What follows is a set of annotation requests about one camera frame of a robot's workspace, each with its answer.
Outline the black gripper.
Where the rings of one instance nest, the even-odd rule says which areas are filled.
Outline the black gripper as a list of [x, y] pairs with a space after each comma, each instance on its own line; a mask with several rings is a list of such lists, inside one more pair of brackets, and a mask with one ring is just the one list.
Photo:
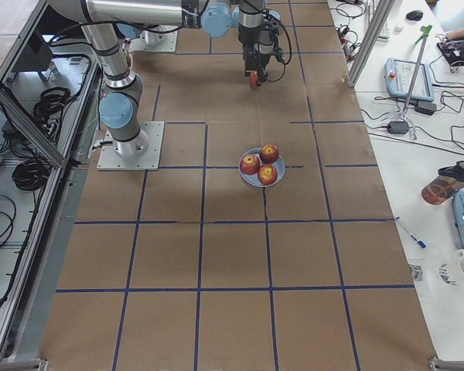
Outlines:
[[266, 66], [273, 56], [279, 63], [283, 63], [283, 50], [279, 46], [278, 37], [280, 25], [278, 23], [263, 23], [249, 28], [242, 26], [242, 47], [244, 61], [244, 75], [249, 77], [252, 71], [259, 73], [259, 83], [267, 79]]

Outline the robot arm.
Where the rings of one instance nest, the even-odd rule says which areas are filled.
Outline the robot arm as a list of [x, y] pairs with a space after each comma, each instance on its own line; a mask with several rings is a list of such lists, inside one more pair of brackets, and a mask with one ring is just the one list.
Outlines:
[[155, 35], [201, 29], [210, 38], [220, 38], [236, 28], [244, 75], [253, 88], [273, 81], [267, 71], [270, 59], [282, 66], [290, 62], [279, 43], [281, 20], [265, 1], [112, 1], [93, 4], [91, 12]]
[[139, 29], [183, 26], [221, 37], [237, 26], [234, 1], [50, 1], [62, 16], [78, 22], [104, 72], [107, 96], [99, 114], [111, 134], [115, 152], [123, 157], [141, 155], [149, 136], [138, 123], [142, 81], [131, 68], [114, 31], [115, 23]]

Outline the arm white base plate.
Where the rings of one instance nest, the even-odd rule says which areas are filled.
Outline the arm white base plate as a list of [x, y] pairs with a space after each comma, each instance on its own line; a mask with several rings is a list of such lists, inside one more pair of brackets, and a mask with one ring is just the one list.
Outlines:
[[162, 140], [164, 137], [164, 121], [141, 121], [139, 135], [132, 141], [120, 142], [112, 138], [107, 131], [97, 162], [101, 171], [139, 171], [159, 169]]
[[178, 32], [156, 34], [144, 31], [129, 46], [130, 52], [175, 53]]

